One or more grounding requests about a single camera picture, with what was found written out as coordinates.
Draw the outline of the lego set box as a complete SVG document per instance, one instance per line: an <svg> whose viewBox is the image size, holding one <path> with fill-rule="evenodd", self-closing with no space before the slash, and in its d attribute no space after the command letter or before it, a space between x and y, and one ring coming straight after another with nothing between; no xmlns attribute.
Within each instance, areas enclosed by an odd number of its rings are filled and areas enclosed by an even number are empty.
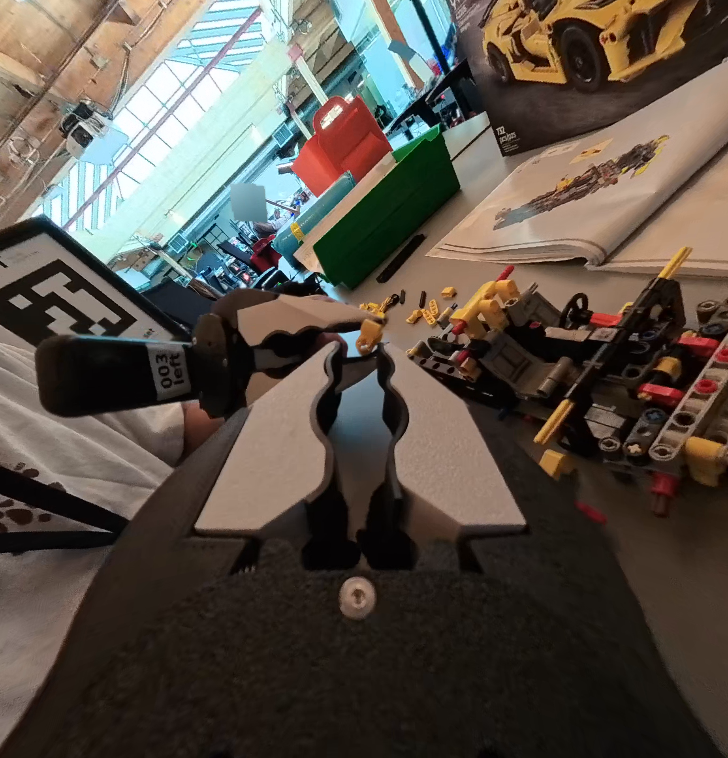
<svg viewBox="0 0 728 758"><path fill-rule="evenodd" d="M728 58L728 1L454 1L503 156L604 128Z"/></svg>

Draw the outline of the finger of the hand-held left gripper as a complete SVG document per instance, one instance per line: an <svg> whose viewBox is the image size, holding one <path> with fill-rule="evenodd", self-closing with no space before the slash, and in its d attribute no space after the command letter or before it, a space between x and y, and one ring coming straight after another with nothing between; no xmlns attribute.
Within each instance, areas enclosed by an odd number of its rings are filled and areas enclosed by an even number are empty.
<svg viewBox="0 0 728 758"><path fill-rule="evenodd" d="M262 346L275 334L296 336L359 332L365 321L385 325L387 318L337 300L279 295L237 311L237 331L249 346Z"/></svg>
<svg viewBox="0 0 728 758"><path fill-rule="evenodd" d="M245 404L250 406L302 365L307 358L301 355L279 356L256 354L255 371L245 389Z"/></svg>

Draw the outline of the green plastic bin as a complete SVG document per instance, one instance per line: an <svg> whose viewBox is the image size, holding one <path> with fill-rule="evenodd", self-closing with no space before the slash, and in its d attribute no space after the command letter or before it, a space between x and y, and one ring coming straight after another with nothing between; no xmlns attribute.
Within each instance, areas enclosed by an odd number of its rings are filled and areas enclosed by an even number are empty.
<svg viewBox="0 0 728 758"><path fill-rule="evenodd" d="M393 156L389 172L312 245L322 276L334 287L355 289L459 192L439 127Z"/></svg>

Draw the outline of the loose yellow lego beams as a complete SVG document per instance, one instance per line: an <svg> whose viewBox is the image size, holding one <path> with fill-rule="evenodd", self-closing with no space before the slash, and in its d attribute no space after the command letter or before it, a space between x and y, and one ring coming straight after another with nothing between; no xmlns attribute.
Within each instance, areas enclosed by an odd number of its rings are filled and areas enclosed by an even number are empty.
<svg viewBox="0 0 728 758"><path fill-rule="evenodd" d="M400 305L398 303L398 295L400 290L390 293L380 302L361 302L359 304L359 309L366 311L370 315L385 315L386 317L389 317L391 311L401 307L405 308L407 305L407 298L403 305ZM403 316L403 320L407 323L407 325L416 325L419 322L423 322L429 327L436 327L437 325L445 326L450 319L450 316L457 309L457 304L455 302L448 302L450 296L454 296L455 294L457 294L455 288L447 287L440 293L440 297L446 300L446 306L444 308L441 307L441 304L437 298L427 297L427 305L425 307L425 310L420 311L418 308L418 301L420 297L419 293L416 301L416 307L411 308L411 310L409 310L408 313Z"/></svg>

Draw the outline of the teal roll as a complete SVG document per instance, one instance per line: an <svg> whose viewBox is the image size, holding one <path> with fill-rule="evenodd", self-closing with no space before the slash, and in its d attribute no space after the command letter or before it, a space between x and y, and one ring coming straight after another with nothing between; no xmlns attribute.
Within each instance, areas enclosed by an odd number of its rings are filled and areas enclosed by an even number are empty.
<svg viewBox="0 0 728 758"><path fill-rule="evenodd" d="M315 226L317 226L341 201L356 187L356 180L351 171L344 172L337 180L322 193L315 202L294 217L285 222L276 233L271 247L291 267L298 268L294 254Z"/></svg>

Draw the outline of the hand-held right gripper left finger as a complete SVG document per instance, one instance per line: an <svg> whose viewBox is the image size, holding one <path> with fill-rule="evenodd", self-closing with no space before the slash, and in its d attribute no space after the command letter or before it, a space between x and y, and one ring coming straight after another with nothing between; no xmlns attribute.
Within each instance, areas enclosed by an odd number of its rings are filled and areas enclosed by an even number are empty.
<svg viewBox="0 0 728 758"><path fill-rule="evenodd" d="M334 387L329 343L253 403L194 529L197 534L309 534L306 506L331 483L318 405Z"/></svg>

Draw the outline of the lego instruction booklet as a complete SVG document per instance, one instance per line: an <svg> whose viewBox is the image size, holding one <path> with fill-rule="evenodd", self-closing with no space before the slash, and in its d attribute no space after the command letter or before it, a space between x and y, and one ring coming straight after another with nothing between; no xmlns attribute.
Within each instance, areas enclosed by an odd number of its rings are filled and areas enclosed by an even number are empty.
<svg viewBox="0 0 728 758"><path fill-rule="evenodd" d="M728 144L728 59L589 137L518 166L435 259L596 268Z"/></svg>

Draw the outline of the black office chair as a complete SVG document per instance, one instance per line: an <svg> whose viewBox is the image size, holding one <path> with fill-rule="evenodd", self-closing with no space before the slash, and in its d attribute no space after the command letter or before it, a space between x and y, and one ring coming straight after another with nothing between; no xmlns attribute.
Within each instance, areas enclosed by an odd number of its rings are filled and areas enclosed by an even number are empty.
<svg viewBox="0 0 728 758"><path fill-rule="evenodd" d="M188 328L193 328L200 317L212 312L215 303L215 300L170 279L143 294L164 314Z"/></svg>

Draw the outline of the square code card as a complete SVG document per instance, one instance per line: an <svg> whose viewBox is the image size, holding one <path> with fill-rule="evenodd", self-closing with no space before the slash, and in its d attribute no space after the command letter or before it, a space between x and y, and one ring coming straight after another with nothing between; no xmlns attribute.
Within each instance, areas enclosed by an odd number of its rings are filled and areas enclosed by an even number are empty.
<svg viewBox="0 0 728 758"><path fill-rule="evenodd" d="M179 340L180 326L45 216L0 231L0 343L57 335Z"/></svg>

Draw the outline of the person's left forearm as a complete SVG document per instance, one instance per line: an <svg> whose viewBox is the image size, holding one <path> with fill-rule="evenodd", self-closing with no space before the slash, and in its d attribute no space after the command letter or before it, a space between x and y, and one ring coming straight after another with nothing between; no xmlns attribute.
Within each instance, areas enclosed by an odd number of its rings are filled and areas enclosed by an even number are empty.
<svg viewBox="0 0 728 758"><path fill-rule="evenodd" d="M182 403L182 412L182 460L184 460L223 426L224 419L211 417L195 401Z"/></svg>

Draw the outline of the paper sheets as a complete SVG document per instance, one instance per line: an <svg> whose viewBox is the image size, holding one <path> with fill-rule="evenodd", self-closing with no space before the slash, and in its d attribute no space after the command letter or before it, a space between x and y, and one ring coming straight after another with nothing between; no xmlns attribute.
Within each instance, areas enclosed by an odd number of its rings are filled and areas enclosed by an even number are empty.
<svg viewBox="0 0 728 758"><path fill-rule="evenodd" d="M314 251L314 245L328 233L337 223L339 223L357 204L359 204L395 167L397 160L394 152L383 157L376 166L374 166L367 175L355 185L355 187L341 201L327 213L312 230L305 235L299 248L295 251L294 257L299 263L303 264L307 270L316 274L324 272L317 254Z"/></svg>

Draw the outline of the orange bag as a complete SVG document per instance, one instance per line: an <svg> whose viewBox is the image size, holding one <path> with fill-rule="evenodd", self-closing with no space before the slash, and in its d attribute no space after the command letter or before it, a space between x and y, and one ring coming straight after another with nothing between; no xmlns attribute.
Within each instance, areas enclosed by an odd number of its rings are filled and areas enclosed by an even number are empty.
<svg viewBox="0 0 728 758"><path fill-rule="evenodd" d="M360 96L333 96L313 118L314 133L293 162L293 172L316 197L350 172L359 182L393 151Z"/></svg>

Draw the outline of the black floor lamp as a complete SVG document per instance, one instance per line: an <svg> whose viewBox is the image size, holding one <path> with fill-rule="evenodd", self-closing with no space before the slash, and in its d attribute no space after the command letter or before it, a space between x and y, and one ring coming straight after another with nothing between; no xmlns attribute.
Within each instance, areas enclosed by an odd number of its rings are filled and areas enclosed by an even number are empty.
<svg viewBox="0 0 728 758"><path fill-rule="evenodd" d="M451 70L450 65L447 62L447 58L444 54L441 43L438 41L437 35L435 33L435 29L428 18L426 10L423 7L421 1L410 1L410 2L412 3L412 6L415 10L418 20L420 21L422 25L423 30L425 31L428 42L430 43L432 51L435 54L436 62L438 63L440 67L441 73L443 76L447 76Z"/></svg>

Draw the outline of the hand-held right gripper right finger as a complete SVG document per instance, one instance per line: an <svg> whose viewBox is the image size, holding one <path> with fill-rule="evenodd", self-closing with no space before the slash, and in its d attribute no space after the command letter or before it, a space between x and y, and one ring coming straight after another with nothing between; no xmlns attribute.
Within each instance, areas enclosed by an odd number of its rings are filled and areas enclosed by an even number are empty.
<svg viewBox="0 0 728 758"><path fill-rule="evenodd" d="M527 521L468 405L390 344L378 348L378 382L391 433L386 501L397 530L419 546L524 532Z"/></svg>

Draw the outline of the lego car model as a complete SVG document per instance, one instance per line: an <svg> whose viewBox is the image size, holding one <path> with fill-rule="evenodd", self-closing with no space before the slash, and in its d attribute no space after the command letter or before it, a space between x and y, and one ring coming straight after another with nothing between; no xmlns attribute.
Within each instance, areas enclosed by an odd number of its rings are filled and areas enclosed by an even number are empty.
<svg viewBox="0 0 728 758"><path fill-rule="evenodd" d="M585 292L556 308L512 266L484 283L445 326L407 351L454 393L540 421L540 465L558 477L574 457L647 486L655 516L681 484L728 473L728 297L685 315L680 250L615 314Z"/></svg>

